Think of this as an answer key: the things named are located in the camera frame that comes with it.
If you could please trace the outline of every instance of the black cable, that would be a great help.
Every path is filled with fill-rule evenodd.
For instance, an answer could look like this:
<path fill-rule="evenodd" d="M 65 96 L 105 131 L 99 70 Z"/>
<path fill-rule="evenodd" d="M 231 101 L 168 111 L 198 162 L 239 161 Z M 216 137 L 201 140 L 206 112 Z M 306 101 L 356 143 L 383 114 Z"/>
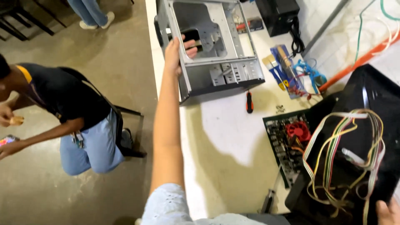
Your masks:
<path fill-rule="evenodd" d="M 297 16 L 293 18 L 292 27 L 290 28 L 290 33 L 292 34 L 293 37 L 292 55 L 293 57 L 295 57 L 296 54 L 302 53 L 306 48 L 304 46 L 303 41 L 300 38 L 300 23 L 299 23 L 299 18 Z"/>

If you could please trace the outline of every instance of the red cpu fan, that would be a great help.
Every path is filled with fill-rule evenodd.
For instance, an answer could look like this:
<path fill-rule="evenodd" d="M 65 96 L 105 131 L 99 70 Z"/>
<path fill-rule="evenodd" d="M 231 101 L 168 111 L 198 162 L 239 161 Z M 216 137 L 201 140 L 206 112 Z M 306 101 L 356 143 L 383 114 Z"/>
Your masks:
<path fill-rule="evenodd" d="M 299 121 L 286 125 L 286 132 L 289 137 L 296 135 L 300 142 L 308 141 L 311 138 L 310 131 L 305 122 Z"/>

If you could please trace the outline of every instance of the white table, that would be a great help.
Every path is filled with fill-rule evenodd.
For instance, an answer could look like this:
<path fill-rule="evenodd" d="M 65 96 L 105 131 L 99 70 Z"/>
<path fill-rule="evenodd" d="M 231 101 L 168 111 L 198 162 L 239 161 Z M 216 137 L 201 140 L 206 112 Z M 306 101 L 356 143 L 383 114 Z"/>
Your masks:
<path fill-rule="evenodd" d="M 259 14 L 255 2 L 242 6 L 245 15 L 246 12 Z M 164 57 L 153 24 L 155 0 L 146 0 L 146 8 L 159 94 Z M 260 59 L 271 54 L 270 47 L 285 44 L 290 49 L 292 43 L 290 34 L 271 38 L 265 29 L 251 35 Z M 244 51 L 250 51 L 248 37 L 242 34 L 240 39 Z M 272 188 L 278 173 L 262 118 L 277 115 L 276 106 L 283 105 L 288 113 L 309 108 L 322 99 L 291 100 L 267 68 L 261 66 L 265 83 L 251 90 L 252 114 L 246 112 L 245 93 L 180 108 L 186 196 L 192 219 L 211 218 L 227 212 L 255 213 L 261 209 L 268 188 Z M 305 86 L 313 92 L 309 79 L 305 79 Z M 287 194 L 280 178 L 275 212 L 288 212 L 284 205 Z"/>

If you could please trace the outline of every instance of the white lace sleeve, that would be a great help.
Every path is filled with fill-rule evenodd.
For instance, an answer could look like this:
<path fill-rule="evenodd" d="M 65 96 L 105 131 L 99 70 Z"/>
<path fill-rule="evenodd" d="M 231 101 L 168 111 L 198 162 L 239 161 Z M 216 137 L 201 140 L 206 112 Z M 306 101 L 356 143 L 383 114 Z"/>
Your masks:
<path fill-rule="evenodd" d="M 163 184 L 148 198 L 141 225 L 192 224 L 185 192 L 178 184 Z"/>

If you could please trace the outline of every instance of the motherboard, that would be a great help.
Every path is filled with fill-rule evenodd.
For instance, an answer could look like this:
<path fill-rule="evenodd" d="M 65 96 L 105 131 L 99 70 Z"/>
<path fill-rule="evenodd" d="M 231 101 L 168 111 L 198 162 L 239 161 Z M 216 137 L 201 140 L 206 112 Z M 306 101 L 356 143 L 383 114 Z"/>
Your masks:
<path fill-rule="evenodd" d="M 291 187 L 303 167 L 302 156 L 311 138 L 309 124 L 304 113 L 286 118 L 264 118 L 271 147 L 286 188 Z"/>

